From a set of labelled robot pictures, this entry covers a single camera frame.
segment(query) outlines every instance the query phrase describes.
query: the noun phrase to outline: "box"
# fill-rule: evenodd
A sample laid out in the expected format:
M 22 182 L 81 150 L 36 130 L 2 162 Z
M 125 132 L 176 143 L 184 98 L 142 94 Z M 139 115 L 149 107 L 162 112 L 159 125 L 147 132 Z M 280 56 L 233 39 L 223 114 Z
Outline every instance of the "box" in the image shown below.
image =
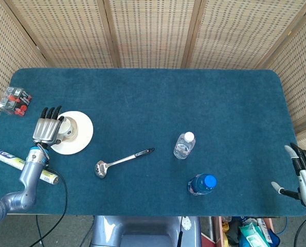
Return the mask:
M 24 116 L 30 100 L 31 96 L 24 89 L 10 86 L 0 100 L 0 110 L 9 115 Z

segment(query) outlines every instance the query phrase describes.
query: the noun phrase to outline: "floor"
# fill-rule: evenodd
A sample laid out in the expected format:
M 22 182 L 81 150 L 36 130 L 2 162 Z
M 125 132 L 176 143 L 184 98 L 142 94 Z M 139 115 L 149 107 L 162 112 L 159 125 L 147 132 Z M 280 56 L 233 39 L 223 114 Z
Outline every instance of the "floor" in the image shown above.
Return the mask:
M 46 233 L 58 220 L 59 216 L 40 215 L 39 224 L 42 233 Z M 289 218 L 289 225 L 280 236 L 280 247 L 293 246 L 297 228 L 305 217 Z M 66 216 L 59 226 L 44 239 L 46 247 L 79 247 L 93 221 L 92 216 Z M 279 232 L 285 225 L 285 218 L 273 219 L 275 232 Z M 207 233 L 207 221 L 201 218 L 201 231 Z M 9 215 L 0 223 L 0 246 L 24 247 L 30 246 L 39 239 L 35 223 L 35 215 Z M 88 247 L 91 234 L 83 247 Z M 297 247 L 306 247 L 306 226 L 302 229 Z

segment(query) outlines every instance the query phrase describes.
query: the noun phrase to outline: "robotic arm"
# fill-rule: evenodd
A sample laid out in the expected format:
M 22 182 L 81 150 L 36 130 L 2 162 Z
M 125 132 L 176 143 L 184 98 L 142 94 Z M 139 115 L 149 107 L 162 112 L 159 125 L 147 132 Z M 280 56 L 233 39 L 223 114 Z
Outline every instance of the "robotic arm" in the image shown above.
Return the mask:
M 33 134 L 35 146 L 30 148 L 24 169 L 19 181 L 23 183 L 24 190 L 6 194 L 0 199 L 0 221 L 7 213 L 12 211 L 24 211 L 32 208 L 36 203 L 37 184 L 42 170 L 49 160 L 48 148 L 56 143 L 57 135 L 64 117 L 58 118 L 61 106 L 44 108 Z
M 298 178 L 299 182 L 298 192 L 285 190 L 283 187 L 279 186 L 276 182 L 272 182 L 272 186 L 276 189 L 276 191 L 278 191 L 279 194 L 294 198 L 296 200 L 300 200 L 301 204 L 306 207 L 306 150 L 302 150 L 294 143 L 291 143 L 290 146 L 284 146 L 284 147 L 285 150 L 290 155 L 290 158 L 292 160 Z M 299 228 L 296 234 L 295 243 L 300 229 L 301 228 Z

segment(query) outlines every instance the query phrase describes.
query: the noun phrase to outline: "plastic bottle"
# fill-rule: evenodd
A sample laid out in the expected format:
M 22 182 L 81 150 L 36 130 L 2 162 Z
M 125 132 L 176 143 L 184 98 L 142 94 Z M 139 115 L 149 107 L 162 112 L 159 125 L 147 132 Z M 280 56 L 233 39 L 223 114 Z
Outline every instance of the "plastic bottle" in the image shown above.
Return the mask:
M 217 179 L 210 174 L 198 174 L 188 182 L 188 191 L 195 196 L 209 194 L 217 185 Z
M 192 151 L 194 145 L 195 145 L 196 139 L 192 132 L 186 132 L 182 133 L 177 143 L 175 144 L 173 154 L 177 158 L 184 160 L 187 158 L 189 153 Z

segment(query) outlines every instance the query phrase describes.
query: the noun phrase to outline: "white cup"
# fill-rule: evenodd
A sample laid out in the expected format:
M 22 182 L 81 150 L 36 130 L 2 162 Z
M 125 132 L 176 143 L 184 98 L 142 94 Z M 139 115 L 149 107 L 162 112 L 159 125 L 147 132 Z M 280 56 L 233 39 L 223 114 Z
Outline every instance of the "white cup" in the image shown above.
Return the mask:
M 65 117 L 63 122 L 60 125 L 58 137 L 62 142 L 66 142 L 70 139 L 74 139 L 77 135 L 77 124 L 76 122 L 69 117 Z

